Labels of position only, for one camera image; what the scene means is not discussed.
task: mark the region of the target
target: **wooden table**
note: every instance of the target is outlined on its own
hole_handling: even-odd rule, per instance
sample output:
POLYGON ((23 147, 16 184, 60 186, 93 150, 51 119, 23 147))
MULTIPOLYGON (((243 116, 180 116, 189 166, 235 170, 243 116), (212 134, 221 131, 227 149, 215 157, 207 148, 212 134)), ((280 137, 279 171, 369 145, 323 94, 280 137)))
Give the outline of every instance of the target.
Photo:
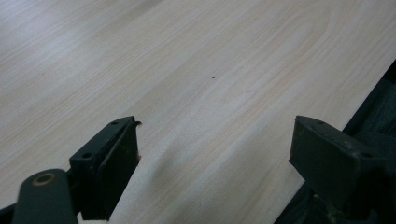
POLYGON ((342 129, 396 58, 392 0, 0 3, 0 206, 108 122, 142 161, 110 223, 272 223, 296 115, 342 129))

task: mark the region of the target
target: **black clamp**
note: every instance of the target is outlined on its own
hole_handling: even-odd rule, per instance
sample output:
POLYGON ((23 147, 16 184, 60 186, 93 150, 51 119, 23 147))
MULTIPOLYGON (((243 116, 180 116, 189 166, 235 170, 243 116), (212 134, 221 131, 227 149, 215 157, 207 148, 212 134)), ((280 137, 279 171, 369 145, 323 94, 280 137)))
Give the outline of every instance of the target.
POLYGON ((326 204, 332 220, 364 220, 374 209, 378 223, 396 223, 391 162, 323 121, 295 120, 290 163, 326 204))
POLYGON ((134 117, 117 119, 70 158, 70 170, 27 178, 17 203, 0 210, 0 223, 78 223, 110 219, 140 156, 134 117))

